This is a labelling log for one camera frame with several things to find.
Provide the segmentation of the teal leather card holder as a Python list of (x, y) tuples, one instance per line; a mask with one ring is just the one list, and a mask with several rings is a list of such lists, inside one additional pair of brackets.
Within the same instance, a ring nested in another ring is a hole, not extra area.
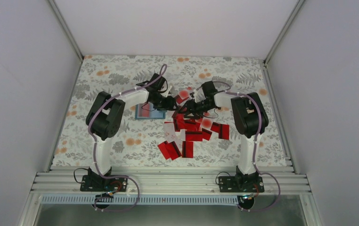
[(135, 119), (136, 120), (162, 120), (166, 118), (165, 111), (158, 111), (154, 108), (153, 104), (150, 103), (150, 106), (154, 108), (154, 111), (148, 112), (141, 109), (143, 104), (138, 104), (136, 106)]

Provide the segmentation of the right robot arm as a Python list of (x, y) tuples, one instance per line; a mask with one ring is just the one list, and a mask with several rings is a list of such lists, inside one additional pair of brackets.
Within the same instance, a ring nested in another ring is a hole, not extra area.
[(269, 119), (260, 96), (256, 92), (249, 94), (227, 90), (218, 91), (214, 82), (202, 84), (204, 99), (196, 102), (191, 99), (178, 110), (184, 117), (199, 119), (203, 113), (218, 108), (232, 110), (235, 127), (241, 138), (241, 153), (235, 174), (235, 186), (246, 192), (258, 180), (261, 174), (256, 165), (256, 154)]

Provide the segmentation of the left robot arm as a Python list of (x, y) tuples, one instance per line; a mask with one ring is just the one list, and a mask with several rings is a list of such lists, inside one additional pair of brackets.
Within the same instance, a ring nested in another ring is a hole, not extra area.
[(123, 113), (132, 106), (152, 103), (159, 111), (175, 111), (178, 104), (174, 97), (169, 96), (164, 73), (155, 73), (148, 81), (138, 83), (135, 87), (111, 95), (100, 92), (86, 118), (88, 133), (94, 139), (92, 172), (96, 175), (92, 184), (100, 191), (106, 190), (111, 184), (108, 173), (111, 163), (108, 159), (109, 145), (107, 142), (118, 132)]

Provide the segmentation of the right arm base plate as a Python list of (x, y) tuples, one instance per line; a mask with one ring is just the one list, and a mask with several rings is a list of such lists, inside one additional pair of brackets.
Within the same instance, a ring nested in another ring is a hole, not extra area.
[(262, 177), (240, 181), (235, 176), (219, 176), (218, 185), (221, 193), (263, 193), (265, 192)]

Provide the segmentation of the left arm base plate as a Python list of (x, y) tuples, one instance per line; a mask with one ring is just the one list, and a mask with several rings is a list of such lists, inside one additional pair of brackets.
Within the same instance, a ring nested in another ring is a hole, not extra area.
[(127, 178), (104, 179), (101, 177), (83, 176), (80, 191), (82, 192), (126, 192)]

